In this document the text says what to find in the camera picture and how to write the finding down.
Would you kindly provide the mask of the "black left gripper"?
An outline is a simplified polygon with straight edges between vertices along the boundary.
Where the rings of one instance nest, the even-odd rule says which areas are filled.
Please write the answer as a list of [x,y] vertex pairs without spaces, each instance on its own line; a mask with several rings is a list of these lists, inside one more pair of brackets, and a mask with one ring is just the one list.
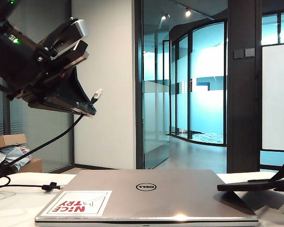
[[85,94],[75,68],[88,58],[87,46],[86,42],[78,41],[74,47],[50,61],[50,68],[45,74],[8,94],[8,99],[23,99],[31,108],[95,115],[96,109]]

